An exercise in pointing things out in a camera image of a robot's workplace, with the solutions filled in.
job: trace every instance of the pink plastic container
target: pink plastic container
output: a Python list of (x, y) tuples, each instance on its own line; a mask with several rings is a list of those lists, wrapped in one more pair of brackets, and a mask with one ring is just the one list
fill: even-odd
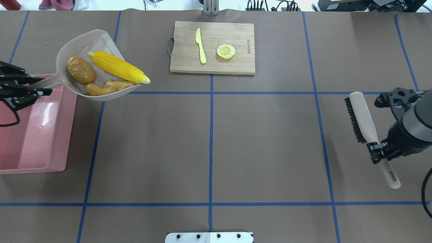
[[(0, 127), (0, 174), (63, 171), (66, 168), (76, 94), (65, 86), (53, 89), (32, 106), (18, 111), (20, 123)], [(1, 106), (0, 122), (15, 121)]]

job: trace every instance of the pink cloth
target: pink cloth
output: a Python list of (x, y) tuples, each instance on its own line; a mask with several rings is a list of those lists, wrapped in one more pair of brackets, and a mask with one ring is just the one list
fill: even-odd
[(69, 11), (73, 9), (75, 5), (74, 0), (42, 0), (39, 5), (40, 10), (44, 9), (56, 9), (61, 11)]

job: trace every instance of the yellow corn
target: yellow corn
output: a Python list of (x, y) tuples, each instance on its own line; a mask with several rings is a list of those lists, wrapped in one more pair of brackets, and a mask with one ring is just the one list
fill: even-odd
[(135, 83), (150, 83), (150, 79), (136, 66), (104, 51), (89, 52), (93, 63), (100, 69), (124, 80)]

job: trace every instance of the wooden cutting board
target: wooden cutting board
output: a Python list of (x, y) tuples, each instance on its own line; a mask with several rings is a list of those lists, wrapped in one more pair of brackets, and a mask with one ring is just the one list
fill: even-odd
[[(200, 63), (197, 28), (207, 63)], [(222, 45), (232, 45), (235, 56), (222, 59), (216, 53)], [(253, 24), (184, 22), (174, 26), (174, 47), (169, 70), (173, 73), (255, 75), (255, 34)]]

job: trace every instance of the lemon slice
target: lemon slice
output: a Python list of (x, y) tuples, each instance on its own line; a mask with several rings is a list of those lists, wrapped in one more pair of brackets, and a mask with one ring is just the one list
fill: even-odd
[(220, 45), (217, 48), (217, 54), (223, 59), (230, 59), (234, 57), (235, 49), (232, 45)]

